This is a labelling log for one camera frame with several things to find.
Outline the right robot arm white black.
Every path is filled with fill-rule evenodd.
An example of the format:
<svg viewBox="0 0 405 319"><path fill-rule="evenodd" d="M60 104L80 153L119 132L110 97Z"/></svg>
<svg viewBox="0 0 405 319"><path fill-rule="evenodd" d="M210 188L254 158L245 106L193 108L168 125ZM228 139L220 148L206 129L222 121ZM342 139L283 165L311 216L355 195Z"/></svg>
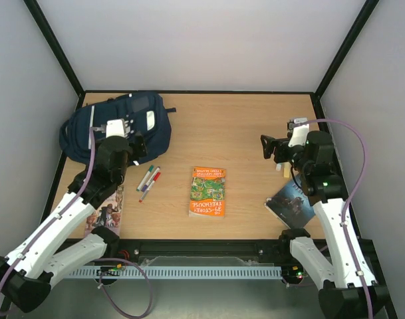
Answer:
<svg viewBox="0 0 405 319"><path fill-rule="evenodd" d="M329 250L325 257L304 229L287 230L280 236L281 256L299 261L310 276L325 318L373 318L390 295L368 266L354 232L344 182L333 169L331 135L301 128L283 139L262 135L261 144L264 158L298 171Z"/></svg>

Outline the orange treehouse book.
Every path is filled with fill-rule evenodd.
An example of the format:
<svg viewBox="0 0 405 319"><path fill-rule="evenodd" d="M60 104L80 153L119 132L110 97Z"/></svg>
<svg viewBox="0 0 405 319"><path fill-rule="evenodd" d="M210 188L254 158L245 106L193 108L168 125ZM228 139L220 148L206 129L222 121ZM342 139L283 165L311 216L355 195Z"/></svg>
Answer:
<svg viewBox="0 0 405 319"><path fill-rule="evenodd" d="M193 167L188 215L225 217L225 182L226 169Z"/></svg>

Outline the navy blue backpack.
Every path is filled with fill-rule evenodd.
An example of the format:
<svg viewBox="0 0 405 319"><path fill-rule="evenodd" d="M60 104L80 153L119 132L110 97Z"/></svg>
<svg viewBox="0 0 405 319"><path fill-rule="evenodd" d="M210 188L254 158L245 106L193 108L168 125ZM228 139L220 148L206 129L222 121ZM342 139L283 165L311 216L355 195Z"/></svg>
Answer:
<svg viewBox="0 0 405 319"><path fill-rule="evenodd" d="M129 93L103 102L83 106L64 122L59 131L61 150L71 160L88 164L91 140L89 128L100 128L94 134L97 142L106 138L106 126L111 120L123 120L126 139L136 141L140 133L146 145L147 155L130 161L139 165L166 153L170 145L172 127L169 114L175 108L166 108L162 97L155 92Z"/></svg>

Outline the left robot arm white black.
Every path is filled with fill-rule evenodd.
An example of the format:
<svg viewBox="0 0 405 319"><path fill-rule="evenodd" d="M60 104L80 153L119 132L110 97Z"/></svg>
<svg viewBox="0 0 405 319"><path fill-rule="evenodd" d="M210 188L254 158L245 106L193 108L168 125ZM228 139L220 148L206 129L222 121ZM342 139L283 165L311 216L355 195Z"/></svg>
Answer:
<svg viewBox="0 0 405 319"><path fill-rule="evenodd" d="M90 163L75 176L57 208L6 256L0 256L0 294L28 313L47 298L64 277L86 263L118 262L119 237L98 226L81 241L60 250L72 231L118 189L131 161L146 155L141 134L133 141L109 136L93 143Z"/></svg>

